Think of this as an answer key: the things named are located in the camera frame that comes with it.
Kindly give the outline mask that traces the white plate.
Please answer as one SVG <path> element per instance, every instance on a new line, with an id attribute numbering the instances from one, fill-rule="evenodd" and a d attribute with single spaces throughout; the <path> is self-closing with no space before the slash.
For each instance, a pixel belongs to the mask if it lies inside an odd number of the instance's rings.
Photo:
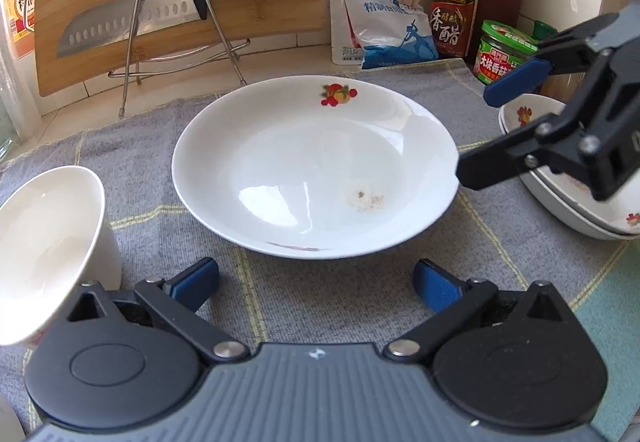
<path id="1" fill-rule="evenodd" d="M 618 234 L 589 221 L 572 207 L 568 206 L 558 195 L 550 190 L 534 173 L 524 173 L 520 177 L 527 190 L 541 203 L 556 219 L 563 222 L 574 231 L 601 241 L 632 241 L 638 240 L 638 234 Z"/>
<path id="2" fill-rule="evenodd" d="M 565 104 L 541 95 L 525 94 L 501 106 L 498 114 L 503 133 L 525 127 L 547 114 L 560 114 Z M 558 195 L 568 206 L 605 230 L 639 235 L 639 177 L 633 176 L 623 188 L 605 202 L 596 201 L 588 187 L 565 175 L 555 175 L 544 166 L 529 171 Z"/>
<path id="3" fill-rule="evenodd" d="M 459 188 L 449 131 L 420 103 L 361 80 L 273 78 L 196 115 L 171 160 L 189 213 L 236 245 L 291 259 L 404 243 Z"/>

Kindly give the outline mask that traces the white floral bowl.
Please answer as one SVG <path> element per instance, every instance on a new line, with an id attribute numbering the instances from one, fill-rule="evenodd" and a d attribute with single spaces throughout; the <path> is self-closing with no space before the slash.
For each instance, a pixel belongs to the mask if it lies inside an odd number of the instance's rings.
<path id="1" fill-rule="evenodd" d="M 103 182 L 81 166 L 53 168 L 1 205 L 1 344 L 40 344 L 82 282 L 122 284 L 122 260 Z"/>

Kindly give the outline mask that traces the green cap small jar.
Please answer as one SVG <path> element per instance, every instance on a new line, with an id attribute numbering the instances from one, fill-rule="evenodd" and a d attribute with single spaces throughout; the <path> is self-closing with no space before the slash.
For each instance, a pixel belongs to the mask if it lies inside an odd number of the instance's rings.
<path id="1" fill-rule="evenodd" d="M 558 33 L 559 31 L 554 26 L 541 20 L 534 21 L 532 37 L 537 42 L 541 42 L 541 40 L 555 36 Z"/>

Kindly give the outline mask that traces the green lid sauce jar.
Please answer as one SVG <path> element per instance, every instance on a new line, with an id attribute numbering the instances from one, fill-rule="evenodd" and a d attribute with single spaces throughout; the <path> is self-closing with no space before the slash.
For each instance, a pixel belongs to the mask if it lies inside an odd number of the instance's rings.
<path id="1" fill-rule="evenodd" d="M 538 50 L 537 40 L 512 26 L 485 20 L 473 73 L 483 84 L 512 72 Z"/>

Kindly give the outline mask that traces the white blue salt bag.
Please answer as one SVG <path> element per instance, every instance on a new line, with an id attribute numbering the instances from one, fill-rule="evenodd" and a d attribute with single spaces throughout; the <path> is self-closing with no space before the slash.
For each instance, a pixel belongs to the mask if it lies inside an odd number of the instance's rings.
<path id="1" fill-rule="evenodd" d="M 343 0 L 364 70 L 438 58 L 428 17 L 402 0 Z"/>

